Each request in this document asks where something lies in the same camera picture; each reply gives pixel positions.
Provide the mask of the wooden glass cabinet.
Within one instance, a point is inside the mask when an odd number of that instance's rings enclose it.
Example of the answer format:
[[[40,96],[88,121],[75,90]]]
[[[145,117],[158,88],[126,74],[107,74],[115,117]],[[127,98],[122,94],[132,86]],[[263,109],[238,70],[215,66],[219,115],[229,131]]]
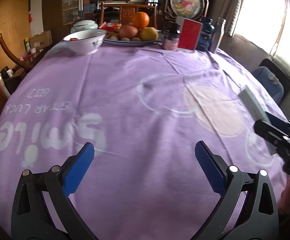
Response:
[[[78,0],[42,0],[43,28],[51,32],[53,44],[70,33],[71,12],[78,12]]]

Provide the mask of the cardboard box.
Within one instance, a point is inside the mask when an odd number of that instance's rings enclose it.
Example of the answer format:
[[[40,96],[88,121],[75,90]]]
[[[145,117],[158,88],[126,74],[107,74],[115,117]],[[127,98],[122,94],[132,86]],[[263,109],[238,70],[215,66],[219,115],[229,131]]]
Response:
[[[29,39],[31,48],[36,50],[46,48],[50,46],[52,41],[52,32],[50,30],[44,31],[41,34],[37,34]]]

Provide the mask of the red box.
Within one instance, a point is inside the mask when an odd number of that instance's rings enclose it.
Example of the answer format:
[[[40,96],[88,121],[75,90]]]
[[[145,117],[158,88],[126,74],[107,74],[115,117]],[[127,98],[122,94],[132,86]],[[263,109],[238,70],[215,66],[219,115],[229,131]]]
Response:
[[[178,48],[196,50],[202,23],[187,18],[181,18],[181,33]]]

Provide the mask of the silver metal bottle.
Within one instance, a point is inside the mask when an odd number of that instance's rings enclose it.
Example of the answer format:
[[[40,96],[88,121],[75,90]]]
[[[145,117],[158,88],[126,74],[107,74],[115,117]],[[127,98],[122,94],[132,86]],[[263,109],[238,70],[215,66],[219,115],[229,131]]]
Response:
[[[217,22],[214,26],[214,34],[212,37],[212,41],[208,49],[211,53],[215,53],[221,44],[221,40],[225,32],[224,31],[225,23],[226,23],[225,19],[218,17]]]

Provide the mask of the white ceramic bowl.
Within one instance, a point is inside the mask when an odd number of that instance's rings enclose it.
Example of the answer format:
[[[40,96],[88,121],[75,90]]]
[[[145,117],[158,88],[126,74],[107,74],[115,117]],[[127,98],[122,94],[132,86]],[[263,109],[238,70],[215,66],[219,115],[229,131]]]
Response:
[[[88,55],[97,51],[102,45],[106,30],[82,30],[65,36],[62,40],[76,55]]]

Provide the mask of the wooden chair far side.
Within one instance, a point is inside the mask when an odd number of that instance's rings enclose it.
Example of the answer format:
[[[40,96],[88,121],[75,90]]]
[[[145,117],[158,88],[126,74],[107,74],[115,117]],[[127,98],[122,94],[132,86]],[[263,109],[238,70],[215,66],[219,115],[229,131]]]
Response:
[[[139,9],[153,10],[153,26],[157,29],[157,9],[156,5],[144,5],[144,4],[132,4],[132,3],[101,3],[100,6],[100,20],[99,26],[103,25],[105,20],[105,9],[106,8],[118,8],[119,9],[119,20],[121,24],[132,23],[132,18]]]

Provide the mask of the red apple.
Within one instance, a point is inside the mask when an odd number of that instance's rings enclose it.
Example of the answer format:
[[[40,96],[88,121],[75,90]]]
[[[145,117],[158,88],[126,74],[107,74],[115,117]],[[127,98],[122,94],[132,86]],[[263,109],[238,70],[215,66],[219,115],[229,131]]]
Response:
[[[128,24],[123,24],[118,31],[118,37],[120,39],[128,38],[129,40],[132,40],[134,37],[137,36],[137,34],[138,34],[138,29]]]

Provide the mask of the blue fruit plate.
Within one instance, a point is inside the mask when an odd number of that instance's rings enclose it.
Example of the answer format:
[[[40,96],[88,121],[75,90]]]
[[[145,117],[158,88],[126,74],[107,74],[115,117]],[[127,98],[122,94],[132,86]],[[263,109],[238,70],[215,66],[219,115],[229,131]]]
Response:
[[[125,46],[125,47],[143,47],[147,45],[152,45],[161,42],[162,39],[159,38],[155,41],[121,41],[121,40],[110,40],[110,39],[104,39],[104,43],[110,44],[113,46]]]

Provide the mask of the dark supplement jar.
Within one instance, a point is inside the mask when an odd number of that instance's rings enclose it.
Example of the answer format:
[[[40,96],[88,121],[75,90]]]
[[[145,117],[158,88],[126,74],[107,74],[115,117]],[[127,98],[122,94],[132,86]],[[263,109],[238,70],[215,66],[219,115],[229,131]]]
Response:
[[[181,25],[175,22],[168,22],[163,32],[162,48],[164,50],[176,51],[179,44]]]

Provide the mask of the blue fish oil bottle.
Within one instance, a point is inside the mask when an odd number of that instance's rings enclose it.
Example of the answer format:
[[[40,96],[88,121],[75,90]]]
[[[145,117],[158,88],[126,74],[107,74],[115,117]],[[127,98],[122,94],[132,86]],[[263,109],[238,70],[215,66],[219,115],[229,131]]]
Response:
[[[203,17],[201,19],[202,29],[198,40],[197,50],[207,51],[213,37],[214,26],[212,25],[213,20],[211,18]]]

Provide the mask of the white lidded pot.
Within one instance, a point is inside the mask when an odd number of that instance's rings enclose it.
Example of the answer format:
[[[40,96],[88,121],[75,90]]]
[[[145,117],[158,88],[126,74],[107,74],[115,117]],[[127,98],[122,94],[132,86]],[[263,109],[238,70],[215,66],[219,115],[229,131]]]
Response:
[[[72,25],[70,29],[70,33],[76,33],[78,31],[83,31],[83,30],[94,30],[98,29],[98,25],[96,24],[95,21],[93,20],[82,20],[78,21],[75,24]]]

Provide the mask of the blue cushioned chair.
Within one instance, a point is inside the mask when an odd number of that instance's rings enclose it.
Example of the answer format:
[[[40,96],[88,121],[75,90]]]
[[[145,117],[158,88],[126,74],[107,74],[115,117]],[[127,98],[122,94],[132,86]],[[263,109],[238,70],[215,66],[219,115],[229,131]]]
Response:
[[[251,73],[278,105],[290,91],[289,77],[270,59],[264,59]]]

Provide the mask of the purple tablecloth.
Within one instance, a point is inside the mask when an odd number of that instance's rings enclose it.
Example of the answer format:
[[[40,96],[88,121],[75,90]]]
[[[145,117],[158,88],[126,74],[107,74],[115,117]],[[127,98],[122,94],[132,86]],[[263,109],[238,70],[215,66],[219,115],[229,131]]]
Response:
[[[283,161],[253,131],[239,98],[284,114],[252,74],[223,51],[103,44],[78,56],[57,44],[0,116],[0,224],[10,230],[23,170],[48,171],[90,142],[95,158],[70,200],[100,239],[190,239],[215,207],[194,148],[244,172],[266,170],[275,196]]]

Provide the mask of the round framed fruit picture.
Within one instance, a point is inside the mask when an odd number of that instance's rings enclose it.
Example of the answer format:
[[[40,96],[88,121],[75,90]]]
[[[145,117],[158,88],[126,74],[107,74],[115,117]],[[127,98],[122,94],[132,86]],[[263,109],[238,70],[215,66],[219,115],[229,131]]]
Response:
[[[162,15],[166,21],[176,21],[177,17],[199,21],[206,17],[208,0],[165,0]]]

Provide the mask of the orange fruit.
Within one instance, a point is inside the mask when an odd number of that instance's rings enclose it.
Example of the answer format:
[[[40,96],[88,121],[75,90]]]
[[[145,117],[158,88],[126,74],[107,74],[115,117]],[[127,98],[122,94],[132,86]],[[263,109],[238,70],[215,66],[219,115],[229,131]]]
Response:
[[[132,25],[137,29],[146,28],[149,25],[150,18],[145,12],[136,12],[132,17]]]

